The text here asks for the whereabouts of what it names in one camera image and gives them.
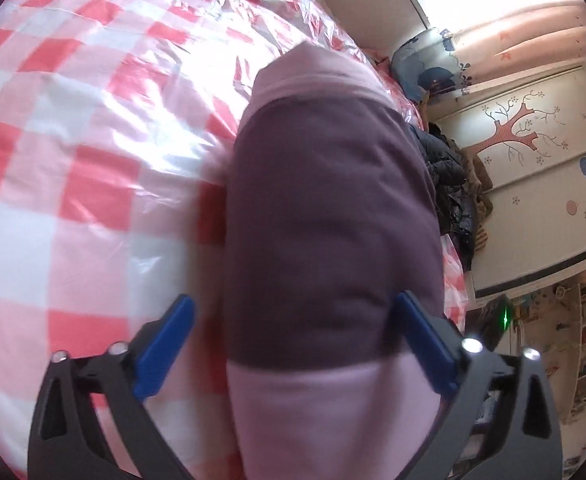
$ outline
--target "pile of clothes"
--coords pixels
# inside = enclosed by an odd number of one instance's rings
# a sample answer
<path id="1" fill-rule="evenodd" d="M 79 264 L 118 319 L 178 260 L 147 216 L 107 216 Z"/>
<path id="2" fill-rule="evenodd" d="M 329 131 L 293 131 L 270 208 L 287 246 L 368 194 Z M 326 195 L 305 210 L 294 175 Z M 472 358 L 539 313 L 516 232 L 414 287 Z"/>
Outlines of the pile of clothes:
<path id="1" fill-rule="evenodd" d="M 435 186 L 439 232 L 451 237 L 467 272 L 475 252 L 484 248 L 488 239 L 481 222 L 493 210 L 486 196 L 493 182 L 477 155 L 465 155 L 437 124 L 428 124 L 428 132 L 410 128 Z"/>

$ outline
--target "folded garment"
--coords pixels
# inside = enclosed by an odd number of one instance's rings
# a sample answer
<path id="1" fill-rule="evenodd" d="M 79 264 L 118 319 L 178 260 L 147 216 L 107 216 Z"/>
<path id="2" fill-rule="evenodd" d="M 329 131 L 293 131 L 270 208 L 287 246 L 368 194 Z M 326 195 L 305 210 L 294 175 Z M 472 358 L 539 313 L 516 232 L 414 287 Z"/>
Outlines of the folded garment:
<path id="1" fill-rule="evenodd" d="M 263 69 L 228 182 L 228 380 L 249 480 L 393 479 L 440 398 L 390 318 L 444 306 L 435 192 L 377 75 L 302 44 Z"/>

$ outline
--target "silver bolt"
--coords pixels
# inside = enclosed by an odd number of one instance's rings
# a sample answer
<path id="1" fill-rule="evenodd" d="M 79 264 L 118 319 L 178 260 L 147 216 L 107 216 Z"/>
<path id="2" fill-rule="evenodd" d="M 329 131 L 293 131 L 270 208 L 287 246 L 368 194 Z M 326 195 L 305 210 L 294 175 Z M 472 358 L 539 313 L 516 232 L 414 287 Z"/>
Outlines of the silver bolt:
<path id="1" fill-rule="evenodd" d="M 67 359 L 68 352 L 66 350 L 58 350 L 57 352 L 53 352 L 53 355 L 51 355 L 51 362 L 53 363 L 61 363 Z"/>
<path id="2" fill-rule="evenodd" d="M 477 339 L 462 339 L 462 348 L 470 354 L 479 354 L 484 346 Z"/>
<path id="3" fill-rule="evenodd" d="M 534 348 L 525 348 L 522 351 L 522 354 L 524 354 L 527 359 L 531 359 L 531 361 L 539 361 L 541 357 L 540 352 Z"/>
<path id="4" fill-rule="evenodd" d="M 108 347 L 108 353 L 111 355 L 122 355 L 128 352 L 128 343 L 125 341 L 118 341 Z"/>

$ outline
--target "black puffer jacket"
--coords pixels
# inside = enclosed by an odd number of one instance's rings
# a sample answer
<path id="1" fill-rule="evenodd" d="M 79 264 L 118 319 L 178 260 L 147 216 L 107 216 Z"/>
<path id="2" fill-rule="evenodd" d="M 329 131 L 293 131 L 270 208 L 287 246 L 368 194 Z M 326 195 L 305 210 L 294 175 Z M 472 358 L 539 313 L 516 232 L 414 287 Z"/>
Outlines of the black puffer jacket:
<path id="1" fill-rule="evenodd" d="M 474 200 L 463 187 L 467 181 L 464 162 L 440 138 L 414 126 L 411 129 L 435 186 L 439 232 L 451 236 L 462 267 L 470 270 L 478 226 Z"/>

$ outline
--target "plastic tablecloth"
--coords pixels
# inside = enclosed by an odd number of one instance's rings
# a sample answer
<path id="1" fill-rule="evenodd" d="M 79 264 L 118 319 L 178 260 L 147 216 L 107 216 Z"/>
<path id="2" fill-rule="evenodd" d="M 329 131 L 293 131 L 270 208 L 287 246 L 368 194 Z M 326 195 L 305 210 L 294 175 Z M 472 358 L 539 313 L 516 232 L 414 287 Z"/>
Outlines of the plastic tablecloth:
<path id="1" fill-rule="evenodd" d="M 256 72 L 301 41 L 367 62 L 315 0 L 1 6 L 0 453 L 15 470 L 51 353 L 101 353 L 187 292 L 196 326 L 146 406 L 196 478 L 243 478 L 219 321 L 225 177 Z"/>

